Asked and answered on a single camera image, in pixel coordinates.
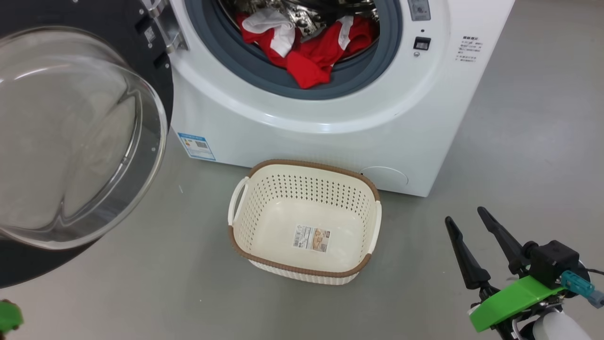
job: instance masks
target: plastic basket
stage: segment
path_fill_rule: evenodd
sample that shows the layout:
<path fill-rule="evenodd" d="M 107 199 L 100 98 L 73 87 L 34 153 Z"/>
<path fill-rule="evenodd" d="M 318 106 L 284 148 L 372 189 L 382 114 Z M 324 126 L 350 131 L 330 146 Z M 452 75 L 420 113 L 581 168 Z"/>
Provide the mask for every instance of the plastic basket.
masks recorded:
<path fill-rule="evenodd" d="M 255 166 L 235 188 L 228 211 L 233 247 L 253 265 L 335 285 L 350 282 L 368 263 L 381 218 L 378 190 L 363 175 L 291 160 Z"/>

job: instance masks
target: green object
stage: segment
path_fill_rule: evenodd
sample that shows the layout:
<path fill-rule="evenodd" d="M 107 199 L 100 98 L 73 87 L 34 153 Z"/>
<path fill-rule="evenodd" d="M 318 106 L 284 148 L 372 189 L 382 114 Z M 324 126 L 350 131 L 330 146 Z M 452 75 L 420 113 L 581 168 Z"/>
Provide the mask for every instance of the green object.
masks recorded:
<path fill-rule="evenodd" d="M 477 332 L 482 332 L 563 289 L 549 289 L 532 276 L 525 276 L 484 300 L 470 314 L 470 321 Z"/>
<path fill-rule="evenodd" d="M 6 334 L 22 324 L 21 309 L 16 304 L 0 301 L 0 333 Z"/>

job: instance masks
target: barcode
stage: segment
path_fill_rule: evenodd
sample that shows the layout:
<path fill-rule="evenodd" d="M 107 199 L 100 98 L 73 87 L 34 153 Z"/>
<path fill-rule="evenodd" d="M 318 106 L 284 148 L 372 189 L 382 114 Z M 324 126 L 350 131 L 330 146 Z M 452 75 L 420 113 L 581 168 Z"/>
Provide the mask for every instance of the barcode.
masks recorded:
<path fill-rule="evenodd" d="M 207 149 L 207 148 L 208 148 L 208 145 L 207 145 L 206 143 L 204 143 L 204 142 L 198 142 L 198 141 L 196 140 L 196 141 L 195 141 L 195 144 L 197 144 L 197 147 L 198 147 L 198 148 L 204 148 L 204 149 Z"/>
<path fill-rule="evenodd" d="M 298 247 L 300 245 L 301 236 L 302 236 L 301 232 L 296 232 L 296 237 L 294 238 L 294 247 Z"/>

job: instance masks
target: black cable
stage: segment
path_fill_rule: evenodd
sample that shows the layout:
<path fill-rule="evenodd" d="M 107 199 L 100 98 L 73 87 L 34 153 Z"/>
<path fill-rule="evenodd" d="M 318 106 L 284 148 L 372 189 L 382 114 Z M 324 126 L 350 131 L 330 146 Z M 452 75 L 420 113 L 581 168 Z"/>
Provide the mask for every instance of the black cable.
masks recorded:
<path fill-rule="evenodd" d="M 597 269 L 586 269 L 588 272 L 590 273 L 596 273 L 596 274 L 600 274 L 600 275 L 604 275 L 604 272 L 602 272 L 601 270 L 597 270 Z"/>

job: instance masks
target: floor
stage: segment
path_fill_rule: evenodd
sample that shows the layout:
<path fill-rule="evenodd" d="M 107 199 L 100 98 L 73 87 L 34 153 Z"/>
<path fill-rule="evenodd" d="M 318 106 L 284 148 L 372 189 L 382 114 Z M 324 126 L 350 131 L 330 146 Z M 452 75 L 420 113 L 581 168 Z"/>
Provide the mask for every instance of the floor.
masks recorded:
<path fill-rule="evenodd" d="M 511 274 L 476 213 L 521 242 L 559 240 L 604 268 L 604 3 L 517 0 L 428 198 L 384 192 L 369 265 L 326 287 L 258 270 L 231 248 L 227 205 L 248 170 L 189 159 L 174 135 L 145 199 L 67 265 L 0 291 L 20 339 L 497 339 L 476 334 L 443 220 L 493 285 Z M 594 280 L 600 289 L 604 278 Z M 566 311 L 594 339 L 602 311 Z"/>

